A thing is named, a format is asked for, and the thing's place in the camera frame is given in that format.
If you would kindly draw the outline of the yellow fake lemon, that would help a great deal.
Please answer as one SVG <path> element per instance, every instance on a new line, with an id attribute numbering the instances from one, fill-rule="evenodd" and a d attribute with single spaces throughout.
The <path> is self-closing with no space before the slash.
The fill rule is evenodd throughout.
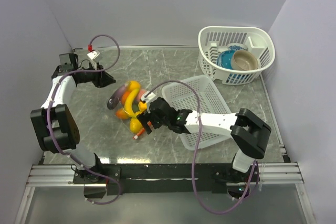
<path id="1" fill-rule="evenodd" d="M 131 132 L 138 133 L 142 129 L 142 124 L 136 118 L 131 118 L 130 120 L 130 130 Z"/>

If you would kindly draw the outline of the yellow fake bell pepper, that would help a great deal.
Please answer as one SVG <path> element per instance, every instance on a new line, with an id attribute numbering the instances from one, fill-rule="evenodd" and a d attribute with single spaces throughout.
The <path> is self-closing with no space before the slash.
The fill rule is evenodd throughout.
<path id="1" fill-rule="evenodd" d="M 135 89 L 139 89 L 139 90 L 141 89 L 141 85 L 137 81 L 128 81 L 126 83 L 126 85 L 127 85 L 127 91 L 129 91 L 129 92 L 131 92 Z"/>

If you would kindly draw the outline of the yellow fake mango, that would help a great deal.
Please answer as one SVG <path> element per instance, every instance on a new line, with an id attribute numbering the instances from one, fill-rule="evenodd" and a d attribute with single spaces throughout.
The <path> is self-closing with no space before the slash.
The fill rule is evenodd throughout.
<path id="1" fill-rule="evenodd" d="M 139 111 L 144 112 L 147 109 L 147 104 L 145 102 L 140 101 L 138 104 Z"/>

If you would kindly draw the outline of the purple fake eggplant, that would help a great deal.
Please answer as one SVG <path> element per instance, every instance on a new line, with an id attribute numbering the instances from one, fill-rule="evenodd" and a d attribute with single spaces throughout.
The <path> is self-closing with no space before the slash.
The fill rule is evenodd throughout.
<path id="1" fill-rule="evenodd" d="M 113 109 L 116 108 L 116 106 L 120 102 L 123 94 L 126 92 L 127 88 L 128 88 L 127 85 L 123 84 L 121 87 L 119 87 L 117 90 L 115 90 L 115 92 L 112 94 L 112 96 L 109 98 L 109 100 L 107 102 L 107 108 L 109 110 L 113 110 Z"/>

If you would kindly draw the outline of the fake orange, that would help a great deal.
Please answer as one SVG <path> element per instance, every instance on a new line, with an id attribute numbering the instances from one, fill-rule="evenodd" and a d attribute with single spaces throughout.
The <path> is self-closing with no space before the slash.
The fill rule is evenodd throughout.
<path id="1" fill-rule="evenodd" d="M 116 115 L 117 118 L 119 118 L 121 120 L 127 120 L 127 119 L 130 118 L 130 116 L 126 113 L 124 108 L 120 108 L 120 109 L 116 110 L 115 115 Z"/>

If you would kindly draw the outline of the yellow fake banana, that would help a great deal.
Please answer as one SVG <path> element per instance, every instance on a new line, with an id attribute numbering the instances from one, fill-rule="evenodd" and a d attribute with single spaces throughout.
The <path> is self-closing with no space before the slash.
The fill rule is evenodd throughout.
<path id="1" fill-rule="evenodd" d="M 128 96 L 125 104 L 124 104 L 124 110 L 126 111 L 126 113 L 131 117 L 131 118 L 136 118 L 136 114 L 133 111 L 133 102 L 135 100 L 135 97 L 137 96 L 139 92 L 139 89 L 135 89 L 133 91 L 131 91 L 130 95 Z"/>

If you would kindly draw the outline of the red green fake mango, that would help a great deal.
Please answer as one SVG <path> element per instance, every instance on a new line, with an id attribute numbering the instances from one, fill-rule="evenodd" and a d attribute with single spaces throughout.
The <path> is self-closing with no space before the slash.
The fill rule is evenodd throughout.
<path id="1" fill-rule="evenodd" d="M 131 93 L 130 91 L 126 91 L 126 92 L 122 95 L 121 100 L 120 100 L 120 102 L 121 102 L 122 105 L 125 104 L 125 102 L 126 102 L 128 96 L 130 95 L 130 93 Z"/>

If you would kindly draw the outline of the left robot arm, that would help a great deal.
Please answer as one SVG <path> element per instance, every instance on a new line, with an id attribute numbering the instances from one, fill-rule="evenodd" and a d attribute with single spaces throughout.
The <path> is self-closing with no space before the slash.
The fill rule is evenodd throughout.
<path id="1" fill-rule="evenodd" d="M 30 119 L 38 144 L 44 152 L 68 156 L 76 166 L 75 173 L 87 182 L 98 183 L 104 169 L 98 156 L 79 144 L 80 133 L 67 106 L 78 84 L 91 82 L 97 88 L 115 83 L 103 66 L 80 66 L 75 53 L 61 54 L 60 64 L 51 76 L 52 89 L 41 108 L 31 111 Z"/>

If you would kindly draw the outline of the clear zip top bag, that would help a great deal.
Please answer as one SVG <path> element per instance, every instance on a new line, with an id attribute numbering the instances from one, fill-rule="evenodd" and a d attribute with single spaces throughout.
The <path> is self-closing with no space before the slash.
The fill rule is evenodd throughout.
<path id="1" fill-rule="evenodd" d="M 134 140 L 137 140 L 145 129 L 137 119 L 147 109 L 147 104 L 141 101 L 143 94 L 147 92 L 142 89 L 137 81 L 128 81 L 120 86 L 107 102 L 107 108 L 114 110 L 120 104 L 121 108 L 117 109 L 115 115 L 121 120 L 130 120 L 130 131 L 134 133 Z"/>

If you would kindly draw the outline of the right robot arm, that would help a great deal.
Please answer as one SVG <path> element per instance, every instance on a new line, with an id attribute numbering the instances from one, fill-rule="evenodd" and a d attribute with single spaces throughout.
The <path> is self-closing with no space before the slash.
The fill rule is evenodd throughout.
<path id="1" fill-rule="evenodd" d="M 151 123 L 154 129 L 165 126 L 177 134 L 196 134 L 196 144 L 193 148 L 195 156 L 203 133 L 233 139 L 238 151 L 229 173 L 235 181 L 242 181 L 248 175 L 253 162 L 264 158 L 271 134 L 271 127 L 249 109 L 240 109 L 239 112 L 230 114 L 176 110 L 161 97 L 152 101 L 136 118 L 148 134 L 152 132 L 148 123 Z"/>

